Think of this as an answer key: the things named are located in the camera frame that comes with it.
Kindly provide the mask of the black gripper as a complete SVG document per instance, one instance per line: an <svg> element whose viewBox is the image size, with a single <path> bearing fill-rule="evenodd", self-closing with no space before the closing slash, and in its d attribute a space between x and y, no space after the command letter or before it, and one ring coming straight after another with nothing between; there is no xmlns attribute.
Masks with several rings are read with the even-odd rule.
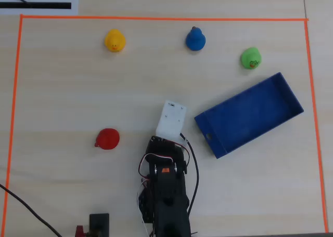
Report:
<svg viewBox="0 0 333 237"><path fill-rule="evenodd" d="M187 174L188 161L184 158L184 152L188 150L181 144L152 136L145 155L145 161L149 164L149 174L155 175L155 168L176 165L178 172Z"/></svg>

